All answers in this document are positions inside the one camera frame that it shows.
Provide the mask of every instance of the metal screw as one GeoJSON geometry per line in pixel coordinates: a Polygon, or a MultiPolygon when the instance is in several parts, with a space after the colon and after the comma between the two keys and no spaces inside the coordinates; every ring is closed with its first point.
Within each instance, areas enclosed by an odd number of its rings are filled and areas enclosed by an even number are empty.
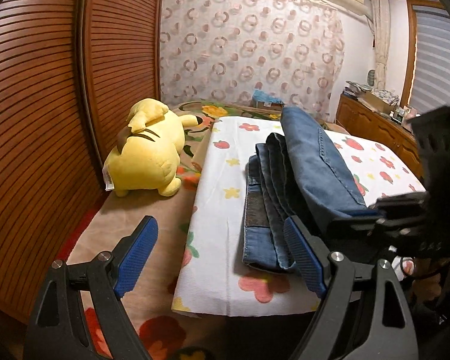
{"type": "Polygon", "coordinates": [[[388,268],[390,268],[392,266],[390,264],[390,261],[388,261],[386,259],[378,260],[378,265],[380,265],[383,269],[388,269],[388,268]]]}
{"type": "Polygon", "coordinates": [[[98,259],[100,261],[108,261],[110,257],[112,257],[112,255],[109,251],[102,251],[98,254],[98,259]]]}
{"type": "Polygon", "coordinates": [[[341,254],[339,251],[331,252],[330,256],[331,256],[332,260],[337,261],[337,262],[340,262],[344,259],[344,255],[341,254]]]}
{"type": "Polygon", "coordinates": [[[60,259],[56,259],[55,261],[53,261],[52,263],[52,268],[53,269],[58,269],[63,265],[63,261],[60,259]]]}

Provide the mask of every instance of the yellow plush toy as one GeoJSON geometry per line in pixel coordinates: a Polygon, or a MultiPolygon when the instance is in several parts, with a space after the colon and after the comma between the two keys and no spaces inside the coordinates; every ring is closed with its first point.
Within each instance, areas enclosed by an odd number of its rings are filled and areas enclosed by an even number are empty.
{"type": "Polygon", "coordinates": [[[107,189],[120,197],[129,190],[154,189],[174,195],[182,184],[176,168],[185,144],[183,128],[197,126],[197,117],[177,116],[165,104],[144,99],[133,105],[127,122],[103,165],[107,189]]]}

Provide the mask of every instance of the window blind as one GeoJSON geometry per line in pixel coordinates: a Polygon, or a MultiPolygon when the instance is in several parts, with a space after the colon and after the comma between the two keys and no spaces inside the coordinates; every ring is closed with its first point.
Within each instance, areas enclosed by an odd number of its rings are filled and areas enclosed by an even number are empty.
{"type": "Polygon", "coordinates": [[[409,105],[419,114],[450,105],[450,16],[414,5],[417,21],[415,78],[409,105]]]}

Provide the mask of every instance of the slatted wooden panel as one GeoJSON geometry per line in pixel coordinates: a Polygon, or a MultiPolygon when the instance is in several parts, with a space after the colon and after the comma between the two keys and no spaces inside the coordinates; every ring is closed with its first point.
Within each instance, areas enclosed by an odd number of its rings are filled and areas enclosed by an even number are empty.
{"type": "Polygon", "coordinates": [[[76,98],[74,5],[0,5],[0,309],[22,321],[101,193],[76,98]]]}
{"type": "Polygon", "coordinates": [[[161,0],[89,0],[84,35],[88,97],[103,159],[116,145],[130,107],[158,99],[161,0]]]}

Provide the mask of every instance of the curtain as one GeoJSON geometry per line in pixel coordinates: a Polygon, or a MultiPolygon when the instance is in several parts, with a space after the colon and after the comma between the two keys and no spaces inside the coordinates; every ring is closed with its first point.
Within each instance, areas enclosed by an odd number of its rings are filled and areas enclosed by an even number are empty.
{"type": "Polygon", "coordinates": [[[419,114],[450,105],[450,16],[446,10],[414,5],[416,69],[409,106],[419,114]]]}
{"type": "Polygon", "coordinates": [[[250,106],[259,89],[328,120],[345,46],[335,8],[312,0],[163,0],[160,31],[164,103],[250,106]]]}
{"type": "Polygon", "coordinates": [[[388,0],[372,0],[372,11],[375,35],[375,87],[385,89],[390,48],[390,4],[388,0]]]}

